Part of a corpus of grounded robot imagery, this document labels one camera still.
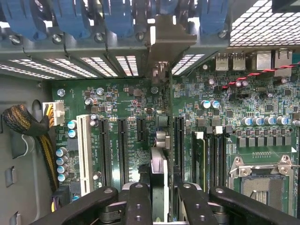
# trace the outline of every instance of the perforated metal panel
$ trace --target perforated metal panel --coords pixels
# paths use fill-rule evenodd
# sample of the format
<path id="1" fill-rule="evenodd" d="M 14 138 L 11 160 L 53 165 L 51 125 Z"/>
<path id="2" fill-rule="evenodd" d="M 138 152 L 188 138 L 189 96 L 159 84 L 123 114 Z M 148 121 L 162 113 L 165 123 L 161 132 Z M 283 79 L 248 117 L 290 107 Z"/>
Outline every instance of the perforated metal panel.
<path id="1" fill-rule="evenodd" d="M 258 0 L 232 24 L 231 46 L 300 45 L 300 13 L 272 13 Z"/>

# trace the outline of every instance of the blue plastic clip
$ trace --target blue plastic clip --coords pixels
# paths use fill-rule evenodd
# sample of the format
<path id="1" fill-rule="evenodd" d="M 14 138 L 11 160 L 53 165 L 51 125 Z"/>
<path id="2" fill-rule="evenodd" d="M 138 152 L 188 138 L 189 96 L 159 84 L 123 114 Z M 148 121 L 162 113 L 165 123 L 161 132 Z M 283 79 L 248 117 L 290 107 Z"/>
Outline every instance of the blue plastic clip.
<path id="1" fill-rule="evenodd" d="M 111 32 L 118 37 L 127 38 L 133 35 L 133 17 L 130 0 L 103 0 L 105 23 Z"/>
<path id="2" fill-rule="evenodd" d="M 91 35 L 83 0 L 53 0 L 53 9 L 60 30 L 72 35 L 76 40 Z"/>
<path id="3" fill-rule="evenodd" d="M 224 29 L 228 0 L 202 0 L 197 5 L 200 20 L 200 35 L 212 35 Z"/>
<path id="4" fill-rule="evenodd" d="M 30 41 L 47 37 L 46 25 L 38 17 L 39 9 L 33 0 L 1 0 L 3 13 L 11 30 Z"/>
<path id="5" fill-rule="evenodd" d="M 174 14 L 178 0 L 161 0 L 160 1 L 160 14 Z"/>

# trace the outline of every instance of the cable bundle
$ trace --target cable bundle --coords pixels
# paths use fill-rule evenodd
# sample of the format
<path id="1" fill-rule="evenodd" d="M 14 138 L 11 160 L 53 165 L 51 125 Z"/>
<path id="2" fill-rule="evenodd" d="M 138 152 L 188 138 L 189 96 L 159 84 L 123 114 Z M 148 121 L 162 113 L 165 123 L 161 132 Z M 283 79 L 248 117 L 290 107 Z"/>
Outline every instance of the cable bundle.
<path id="1" fill-rule="evenodd" d="M 48 131 L 54 124 L 53 106 L 45 109 L 45 116 L 38 122 L 26 109 L 25 105 L 14 105 L 3 113 L 5 124 L 12 130 L 28 136 L 36 137 L 48 171 L 51 190 L 55 192 L 59 186 L 55 169 L 55 156 Z"/>

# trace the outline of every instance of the white power connector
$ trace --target white power connector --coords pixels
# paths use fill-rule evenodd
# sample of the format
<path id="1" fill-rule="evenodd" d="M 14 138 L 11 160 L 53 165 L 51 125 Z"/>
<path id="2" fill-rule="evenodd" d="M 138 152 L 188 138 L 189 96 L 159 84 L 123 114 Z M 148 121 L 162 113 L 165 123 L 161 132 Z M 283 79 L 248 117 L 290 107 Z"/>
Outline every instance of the white power connector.
<path id="1" fill-rule="evenodd" d="M 54 126 L 65 123 L 65 106 L 63 102 L 43 102 L 43 112 L 45 108 L 49 105 L 53 105 L 54 114 Z"/>

